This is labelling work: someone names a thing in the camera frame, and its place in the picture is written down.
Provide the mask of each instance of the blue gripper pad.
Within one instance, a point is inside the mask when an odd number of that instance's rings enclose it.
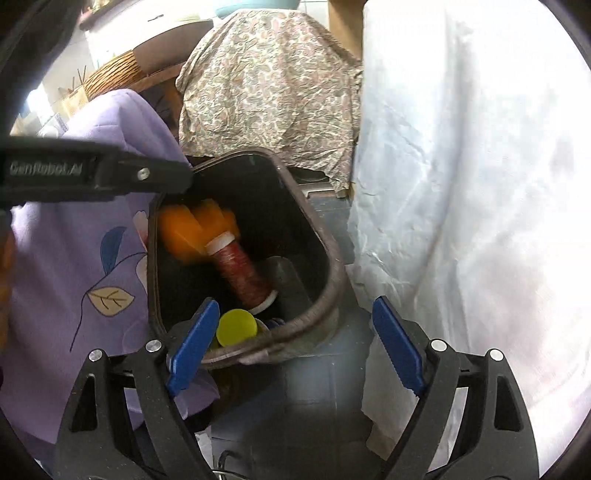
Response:
[[[194,325],[168,363],[170,377],[166,388],[172,397],[185,390],[195,378],[203,355],[216,333],[219,319],[220,307],[215,300],[210,300],[189,320]]]
[[[398,378],[405,388],[412,390],[417,397],[420,397],[426,388],[423,378],[423,359],[385,297],[378,297],[374,301],[372,319]]]

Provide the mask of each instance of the blurred orange item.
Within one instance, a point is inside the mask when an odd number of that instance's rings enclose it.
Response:
[[[213,200],[204,200],[192,212],[185,205],[161,208],[158,228],[166,250],[184,263],[208,259],[205,246],[224,232],[239,234],[234,214]]]

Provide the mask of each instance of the patterned fabric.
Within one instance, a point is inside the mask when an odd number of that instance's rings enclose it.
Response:
[[[307,14],[238,10],[203,37],[178,76],[180,144],[195,157],[266,147],[347,189],[362,71]]]

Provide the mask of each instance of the bin rim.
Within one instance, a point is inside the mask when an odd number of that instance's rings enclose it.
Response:
[[[304,216],[312,225],[316,236],[326,252],[329,260],[327,281],[320,296],[312,306],[293,320],[236,345],[221,347],[207,352],[203,357],[202,367],[208,369],[228,367],[247,356],[279,350],[286,343],[308,332],[334,309],[339,301],[345,279],[345,268],[336,240],[328,231],[324,222],[320,220],[310,202],[304,197],[300,186],[293,179],[286,166],[271,150],[262,147],[233,150],[227,154],[208,160],[194,167],[192,170],[196,174],[209,167],[243,155],[260,155],[273,163],[277,174],[289,189]],[[148,317],[150,327],[156,337],[162,339],[165,339],[168,335],[160,315],[158,265],[155,252],[158,242],[158,210],[164,197],[165,195],[158,195],[150,205],[150,234],[148,236]]]

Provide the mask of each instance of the red cylindrical container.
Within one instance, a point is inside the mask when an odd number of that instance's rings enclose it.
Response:
[[[277,291],[256,272],[251,260],[230,232],[209,242],[207,253],[250,313],[261,313],[275,301]]]

